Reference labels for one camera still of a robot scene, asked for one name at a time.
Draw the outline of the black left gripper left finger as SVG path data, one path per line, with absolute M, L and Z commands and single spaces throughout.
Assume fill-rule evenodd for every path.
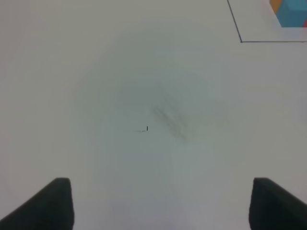
M 56 178 L 0 220 L 2 230 L 71 230 L 74 208 L 69 178 Z

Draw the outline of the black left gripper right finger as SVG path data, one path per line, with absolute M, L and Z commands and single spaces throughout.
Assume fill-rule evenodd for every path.
M 254 178 L 248 221 L 252 230 L 306 230 L 307 205 L 269 178 Z

